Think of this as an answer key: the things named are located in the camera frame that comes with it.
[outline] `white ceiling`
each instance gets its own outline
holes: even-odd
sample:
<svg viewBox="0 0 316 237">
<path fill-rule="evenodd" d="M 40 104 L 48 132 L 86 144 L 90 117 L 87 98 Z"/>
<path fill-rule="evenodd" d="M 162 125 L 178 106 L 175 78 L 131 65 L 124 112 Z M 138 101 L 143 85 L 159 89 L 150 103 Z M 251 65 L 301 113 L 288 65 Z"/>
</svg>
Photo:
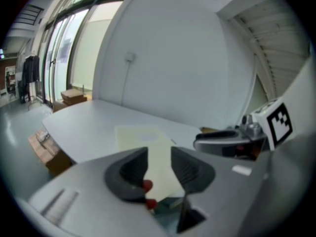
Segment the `white ceiling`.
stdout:
<svg viewBox="0 0 316 237">
<path fill-rule="evenodd" d="M 291 85 L 308 56 L 309 39 L 299 20 L 283 0 L 268 0 L 240 13 L 264 53 L 276 95 Z"/>
<path fill-rule="evenodd" d="M 4 54 L 18 53 L 29 39 L 24 37 L 6 37 L 1 45 Z"/>
</svg>

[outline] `white label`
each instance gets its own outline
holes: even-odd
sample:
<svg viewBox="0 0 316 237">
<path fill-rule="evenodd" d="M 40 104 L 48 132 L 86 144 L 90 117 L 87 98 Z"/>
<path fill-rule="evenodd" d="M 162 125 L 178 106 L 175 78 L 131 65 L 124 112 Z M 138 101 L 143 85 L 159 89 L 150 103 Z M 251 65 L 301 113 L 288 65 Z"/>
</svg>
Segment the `white label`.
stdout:
<svg viewBox="0 0 316 237">
<path fill-rule="evenodd" d="M 232 171 L 235 171 L 241 175 L 249 176 L 251 174 L 252 169 L 248 168 L 248 167 L 241 166 L 241 165 L 235 165 L 232 168 Z"/>
</svg>

